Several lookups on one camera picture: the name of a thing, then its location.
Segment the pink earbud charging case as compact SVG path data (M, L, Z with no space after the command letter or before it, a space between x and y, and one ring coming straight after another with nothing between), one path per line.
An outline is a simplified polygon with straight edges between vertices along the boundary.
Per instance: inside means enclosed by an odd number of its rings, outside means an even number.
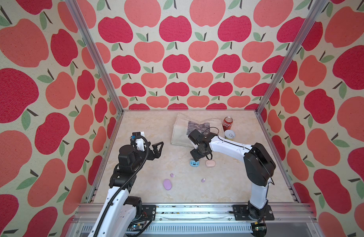
M211 168L216 166L216 162L214 160L207 160L205 162L206 167Z

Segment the blue earbud charging case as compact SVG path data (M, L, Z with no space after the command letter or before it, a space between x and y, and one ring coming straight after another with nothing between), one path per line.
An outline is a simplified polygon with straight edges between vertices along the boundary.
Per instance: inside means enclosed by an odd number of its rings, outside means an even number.
M199 161L195 161L194 159L190 160L190 166L198 167L200 165Z

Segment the purple earbud charging case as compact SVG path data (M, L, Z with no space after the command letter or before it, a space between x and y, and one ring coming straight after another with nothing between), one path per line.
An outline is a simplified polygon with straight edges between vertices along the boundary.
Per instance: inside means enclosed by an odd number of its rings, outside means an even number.
M165 179L163 181L163 187L165 190L171 190L172 189L172 182L170 179Z

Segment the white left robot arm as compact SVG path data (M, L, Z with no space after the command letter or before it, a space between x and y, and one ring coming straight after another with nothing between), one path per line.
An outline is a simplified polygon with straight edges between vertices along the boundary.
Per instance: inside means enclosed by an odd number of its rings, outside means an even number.
M130 191L145 162L160 158L163 146L163 142L152 145L137 139L119 149L118 164L90 237L137 237L150 226L156 206L143 205L140 197L130 196Z

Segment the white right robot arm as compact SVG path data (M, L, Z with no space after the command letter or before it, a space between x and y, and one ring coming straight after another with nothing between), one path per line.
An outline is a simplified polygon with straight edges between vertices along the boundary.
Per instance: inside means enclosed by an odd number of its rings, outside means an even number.
M245 145L220 137L216 133L203 134L197 129L188 135L194 146L190 154L197 162L205 157L212 159L218 152L243 161L248 179L252 183L251 197L243 214L251 220L260 221L267 214L269 186L274 184L273 175L276 169L274 160L261 143Z

